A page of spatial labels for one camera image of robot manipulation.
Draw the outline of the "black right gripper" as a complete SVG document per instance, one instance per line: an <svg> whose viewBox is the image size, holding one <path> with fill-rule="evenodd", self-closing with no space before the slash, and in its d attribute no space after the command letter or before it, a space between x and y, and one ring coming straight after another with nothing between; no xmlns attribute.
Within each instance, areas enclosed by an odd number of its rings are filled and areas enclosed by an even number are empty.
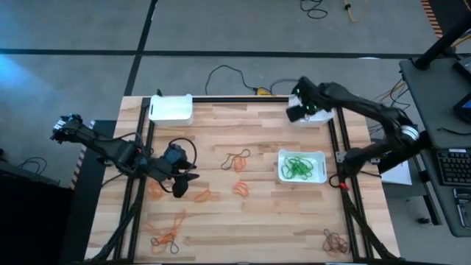
<svg viewBox="0 0 471 265"><path fill-rule="evenodd" d="M305 114L313 115L319 110L331 111L333 109L333 104L322 95L322 91L318 86L316 86L312 97L295 96L301 101L301 106L297 105L286 109L286 115L291 123L301 119Z"/></svg>

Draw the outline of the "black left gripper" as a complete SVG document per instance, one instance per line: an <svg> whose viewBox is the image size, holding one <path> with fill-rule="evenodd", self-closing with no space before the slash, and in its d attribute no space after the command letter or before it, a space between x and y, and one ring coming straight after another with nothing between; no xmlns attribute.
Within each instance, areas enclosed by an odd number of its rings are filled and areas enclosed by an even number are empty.
<svg viewBox="0 0 471 265"><path fill-rule="evenodd" d="M172 193L175 198L180 198L185 194L189 181L199 178L199 174L189 172L191 164L188 161L182 162L180 165L172 165L165 158L150 158L147 166L147 174L158 181L166 193ZM163 184L168 179L174 179L171 190L168 190Z"/></svg>

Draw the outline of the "dark purple rubber band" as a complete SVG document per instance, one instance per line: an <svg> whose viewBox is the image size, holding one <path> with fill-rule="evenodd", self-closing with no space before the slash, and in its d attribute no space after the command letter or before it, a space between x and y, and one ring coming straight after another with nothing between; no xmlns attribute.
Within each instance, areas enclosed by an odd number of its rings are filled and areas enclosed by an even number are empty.
<svg viewBox="0 0 471 265"><path fill-rule="evenodd" d="M347 255L350 253L350 245L338 233L333 233L328 229L324 229L325 240L323 242L323 250L332 257L340 254Z"/></svg>
<svg viewBox="0 0 471 265"><path fill-rule="evenodd" d="M226 161L223 162L220 167L221 167L222 170L228 171L230 169L233 169L233 159L234 159L234 157L241 156L241 157L244 157L244 158L247 159L250 155L251 155L251 152L248 149L243 149L240 153L237 153L237 154L228 153Z"/></svg>
<svg viewBox="0 0 471 265"><path fill-rule="evenodd" d="M180 248L175 243L175 239L164 241L164 237L165 236L150 238L151 253L157 255L168 250L171 254L176 255L180 251Z"/></svg>

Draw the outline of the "white plastic basket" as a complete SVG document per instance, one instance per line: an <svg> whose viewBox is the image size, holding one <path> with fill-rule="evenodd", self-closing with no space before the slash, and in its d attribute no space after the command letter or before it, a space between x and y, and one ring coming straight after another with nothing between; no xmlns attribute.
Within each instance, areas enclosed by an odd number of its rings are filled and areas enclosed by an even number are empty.
<svg viewBox="0 0 471 265"><path fill-rule="evenodd" d="M288 107L301 106L301 101L295 96L288 98ZM305 114L301 119L293 121L291 124L295 127L321 127L326 125L335 116L335 111L319 110L313 115Z"/></svg>
<svg viewBox="0 0 471 265"><path fill-rule="evenodd" d="M187 127L192 125L192 95L152 96L150 99L149 120L160 127Z"/></svg>
<svg viewBox="0 0 471 265"><path fill-rule="evenodd" d="M285 164L285 158L300 157L309 160L314 168L312 170L312 176L307 180L303 180L300 177L293 179L286 179L282 176L281 167ZM290 152L285 149L281 149L278 152L278 164L277 173L280 182L282 183L293 183L293 184L321 184L327 181L327 169L326 159L323 152Z"/></svg>

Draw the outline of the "orange black hazard strip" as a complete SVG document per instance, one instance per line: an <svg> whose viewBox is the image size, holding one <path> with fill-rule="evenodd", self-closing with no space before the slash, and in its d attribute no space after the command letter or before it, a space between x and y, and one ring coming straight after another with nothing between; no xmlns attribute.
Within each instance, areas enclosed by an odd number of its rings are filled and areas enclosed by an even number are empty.
<svg viewBox="0 0 471 265"><path fill-rule="evenodd" d="M85 159L86 151L87 151L87 147L82 145L81 150L79 152L79 157L78 157L76 166L74 168L74 175L71 178L71 182L70 182L70 185L69 185L69 188L72 189L72 190L74 190L77 186L78 178L80 176L80 172L81 172L81 168L82 168L82 165L83 165L83 161Z"/></svg>
<svg viewBox="0 0 471 265"><path fill-rule="evenodd" d="M431 25L433 33L436 37L441 38L443 36L442 28L440 27L436 15L433 12L431 3L429 0L420 0L420 3L425 11L428 21Z"/></svg>

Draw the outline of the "black mat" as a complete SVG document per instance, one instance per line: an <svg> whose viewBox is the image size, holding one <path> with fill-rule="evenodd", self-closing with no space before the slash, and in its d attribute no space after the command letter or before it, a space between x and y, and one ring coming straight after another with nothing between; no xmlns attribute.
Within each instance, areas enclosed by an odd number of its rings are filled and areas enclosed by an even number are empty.
<svg viewBox="0 0 471 265"><path fill-rule="evenodd" d="M69 265L85 258L105 174L105 166L97 158L98 154L87 148L71 201L59 265Z"/></svg>

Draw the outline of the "grey side desk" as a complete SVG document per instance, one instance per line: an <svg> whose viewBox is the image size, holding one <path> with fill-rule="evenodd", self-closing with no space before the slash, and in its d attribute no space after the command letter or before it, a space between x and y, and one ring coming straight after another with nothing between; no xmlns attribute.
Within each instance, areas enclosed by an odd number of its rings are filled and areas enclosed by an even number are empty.
<svg viewBox="0 0 471 265"><path fill-rule="evenodd" d="M420 152L420 157L440 208L455 237L471 237L471 230L461 225L453 196L453 187L442 185L434 151L437 149L471 149L471 124L458 119L453 107L471 93L471 83L454 68L454 59L434 60L428 69L419 70L410 60L400 61L400 69L415 107L429 134L432 147Z"/></svg>

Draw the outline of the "white paper sheet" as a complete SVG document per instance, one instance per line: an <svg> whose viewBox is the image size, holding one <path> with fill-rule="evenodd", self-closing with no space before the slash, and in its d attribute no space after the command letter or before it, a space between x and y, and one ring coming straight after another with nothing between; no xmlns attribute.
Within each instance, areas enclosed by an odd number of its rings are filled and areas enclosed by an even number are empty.
<svg viewBox="0 0 471 265"><path fill-rule="evenodd" d="M386 151L383 151L380 159L392 151L395 150L387 149ZM383 183L399 184L405 186L412 185L408 161L404 161L387 172L380 174L380 177Z"/></svg>

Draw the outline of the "black screen device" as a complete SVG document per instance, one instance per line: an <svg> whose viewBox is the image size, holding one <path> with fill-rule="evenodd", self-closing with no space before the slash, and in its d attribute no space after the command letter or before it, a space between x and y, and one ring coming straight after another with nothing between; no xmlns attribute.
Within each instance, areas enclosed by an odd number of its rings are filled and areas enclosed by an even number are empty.
<svg viewBox="0 0 471 265"><path fill-rule="evenodd" d="M467 94L453 107L453 112L458 119L471 124L471 93Z"/></svg>
<svg viewBox="0 0 471 265"><path fill-rule="evenodd" d="M453 68L469 83L471 83L471 56L458 60Z"/></svg>

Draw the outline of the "black keyboard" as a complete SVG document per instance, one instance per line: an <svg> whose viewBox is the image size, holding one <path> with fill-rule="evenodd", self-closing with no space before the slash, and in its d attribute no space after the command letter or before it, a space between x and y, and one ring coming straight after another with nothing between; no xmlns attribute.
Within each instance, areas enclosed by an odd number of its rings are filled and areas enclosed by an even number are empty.
<svg viewBox="0 0 471 265"><path fill-rule="evenodd" d="M436 150L435 159L442 185L471 187L471 149Z"/></svg>

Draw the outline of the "black cabinet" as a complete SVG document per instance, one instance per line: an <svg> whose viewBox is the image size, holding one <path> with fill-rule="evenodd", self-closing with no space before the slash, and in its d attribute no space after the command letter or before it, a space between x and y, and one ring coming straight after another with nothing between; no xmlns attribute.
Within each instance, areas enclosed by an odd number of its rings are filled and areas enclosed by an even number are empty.
<svg viewBox="0 0 471 265"><path fill-rule="evenodd" d="M58 265L73 194L0 161L0 265Z"/></svg>

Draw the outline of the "grey handheld device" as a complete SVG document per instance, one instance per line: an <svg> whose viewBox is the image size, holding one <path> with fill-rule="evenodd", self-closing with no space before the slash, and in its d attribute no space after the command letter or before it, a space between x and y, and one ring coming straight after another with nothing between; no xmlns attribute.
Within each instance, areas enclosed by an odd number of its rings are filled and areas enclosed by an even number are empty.
<svg viewBox="0 0 471 265"><path fill-rule="evenodd" d="M471 230L471 189L454 188L453 196L461 225Z"/></svg>

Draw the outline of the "black aluminium rig frame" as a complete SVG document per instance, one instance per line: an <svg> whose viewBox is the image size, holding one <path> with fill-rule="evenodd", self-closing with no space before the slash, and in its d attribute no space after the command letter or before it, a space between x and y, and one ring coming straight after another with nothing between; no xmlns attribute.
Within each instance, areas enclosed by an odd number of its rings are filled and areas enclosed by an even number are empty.
<svg viewBox="0 0 471 265"><path fill-rule="evenodd" d="M329 174L336 170L327 126L304 128L291 125L281 97L246 96L202 98L194 105L189 127L158 127L152 146L159 155L177 139L197 164L199 178L176 199L164 194L152 200L145 193L137 241L137 263L306 263L328 261L323 250L324 229L347 236L341 194L329 183L289 185L278 180L277 154L289 151L321 151ZM242 172L221 169L228 153L248 149L251 155ZM233 193L244 182L249 196ZM207 202L194 197L209 189ZM180 251L151 253L148 222L170 230L175 216L186 218L175 238Z"/></svg>

